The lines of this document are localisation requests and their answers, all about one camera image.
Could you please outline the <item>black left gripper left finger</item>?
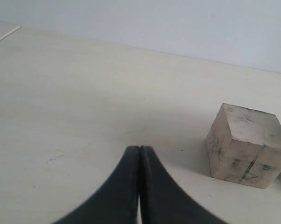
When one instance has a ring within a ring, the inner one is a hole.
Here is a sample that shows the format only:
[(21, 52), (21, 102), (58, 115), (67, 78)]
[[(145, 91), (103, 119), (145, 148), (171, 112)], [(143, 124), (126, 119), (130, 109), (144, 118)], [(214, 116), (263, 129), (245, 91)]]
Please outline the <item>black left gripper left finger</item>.
[(140, 148), (128, 146), (103, 185), (57, 224), (136, 224)]

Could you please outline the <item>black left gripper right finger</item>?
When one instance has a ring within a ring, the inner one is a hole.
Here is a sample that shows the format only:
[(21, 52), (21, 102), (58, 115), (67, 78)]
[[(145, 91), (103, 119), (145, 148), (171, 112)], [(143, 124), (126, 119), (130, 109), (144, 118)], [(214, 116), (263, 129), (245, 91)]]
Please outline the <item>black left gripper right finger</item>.
[(224, 224), (173, 180), (153, 147), (140, 147), (139, 196), (143, 224)]

